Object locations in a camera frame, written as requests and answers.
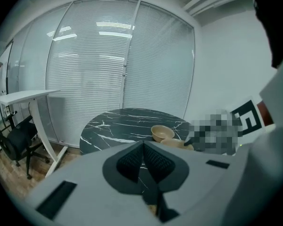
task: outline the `beige bowl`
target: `beige bowl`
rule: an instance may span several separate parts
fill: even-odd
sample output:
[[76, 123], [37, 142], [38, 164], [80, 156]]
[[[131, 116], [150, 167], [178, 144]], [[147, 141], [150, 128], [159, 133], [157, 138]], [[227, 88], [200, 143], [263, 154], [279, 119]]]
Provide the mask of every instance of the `beige bowl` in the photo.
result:
[[166, 138], [173, 138], [175, 133], [166, 126], [156, 125], [152, 126], [151, 128], [153, 139], [157, 142], [161, 142], [163, 139]]
[[184, 141], [175, 138], [163, 139], [160, 143], [171, 147], [194, 151], [194, 147], [192, 145], [184, 146]]

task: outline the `desk leg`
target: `desk leg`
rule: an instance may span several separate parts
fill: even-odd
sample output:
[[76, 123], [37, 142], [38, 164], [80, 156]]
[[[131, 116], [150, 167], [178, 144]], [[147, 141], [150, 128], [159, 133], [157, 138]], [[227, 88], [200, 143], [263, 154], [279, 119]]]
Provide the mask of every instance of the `desk leg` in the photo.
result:
[[61, 161], [61, 158], [64, 155], [64, 153], [66, 152], [68, 147], [64, 146], [63, 149], [58, 154], [58, 156], [55, 154], [49, 140], [47, 139], [44, 127], [42, 125], [37, 100], [34, 100], [30, 103], [30, 108], [31, 108], [31, 113], [32, 113], [34, 124], [37, 128], [37, 131], [38, 131], [38, 135], [39, 135], [41, 141], [43, 142], [43, 145], [44, 145], [46, 151], [48, 152], [50, 157], [53, 159], [53, 164], [51, 165], [50, 169], [48, 170], [48, 172], [46, 174], [46, 177], [47, 177], [48, 175], [50, 175], [54, 171], [54, 169], [56, 168], [58, 163]]

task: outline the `black marble table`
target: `black marble table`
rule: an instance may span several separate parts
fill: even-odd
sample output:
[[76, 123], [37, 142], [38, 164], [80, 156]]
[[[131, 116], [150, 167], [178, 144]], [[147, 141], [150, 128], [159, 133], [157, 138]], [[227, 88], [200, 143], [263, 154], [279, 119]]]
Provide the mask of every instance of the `black marble table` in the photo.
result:
[[[189, 123], [170, 114], [148, 109], [118, 109], [93, 118], [80, 138], [81, 154], [93, 153], [124, 143], [153, 141], [151, 127], [164, 125], [175, 132], [174, 138], [185, 140]], [[148, 169], [141, 166], [139, 182], [147, 204], [156, 204], [157, 186]]]

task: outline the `chair backrest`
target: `chair backrest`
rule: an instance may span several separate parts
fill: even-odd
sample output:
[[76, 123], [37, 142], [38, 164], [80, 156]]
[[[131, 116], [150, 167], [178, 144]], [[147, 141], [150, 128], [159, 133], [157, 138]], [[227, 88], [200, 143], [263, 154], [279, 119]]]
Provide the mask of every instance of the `chair backrest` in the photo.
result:
[[12, 142], [9, 139], [3, 136], [1, 131], [0, 131], [0, 146], [11, 160], [17, 160], [20, 157], [20, 153], [17, 151], [16, 147], [12, 144]]

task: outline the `white desk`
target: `white desk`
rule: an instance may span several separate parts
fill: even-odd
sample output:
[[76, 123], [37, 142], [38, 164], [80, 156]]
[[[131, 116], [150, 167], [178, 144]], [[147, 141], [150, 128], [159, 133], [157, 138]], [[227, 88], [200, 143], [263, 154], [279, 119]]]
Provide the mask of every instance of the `white desk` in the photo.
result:
[[0, 96], [0, 103], [8, 106], [12, 105], [15, 103], [25, 103], [25, 102], [30, 102], [30, 109], [33, 117], [34, 124], [37, 128], [39, 138], [43, 142], [43, 145], [45, 149], [47, 150], [48, 154], [50, 157], [53, 159], [53, 164], [48, 170], [46, 177], [50, 175], [58, 163], [61, 161], [62, 156], [67, 150], [67, 146], [64, 146], [63, 149], [60, 151], [58, 155], [55, 154], [53, 151], [50, 142], [47, 139], [47, 136], [45, 134], [44, 127], [41, 122], [40, 114], [39, 114], [39, 109], [38, 109], [38, 103], [37, 99], [44, 97], [50, 93], [58, 92], [59, 90], [52, 90], [52, 89], [47, 89], [47, 90], [26, 90], [26, 91], [20, 91], [16, 93], [11, 93], [8, 95]]

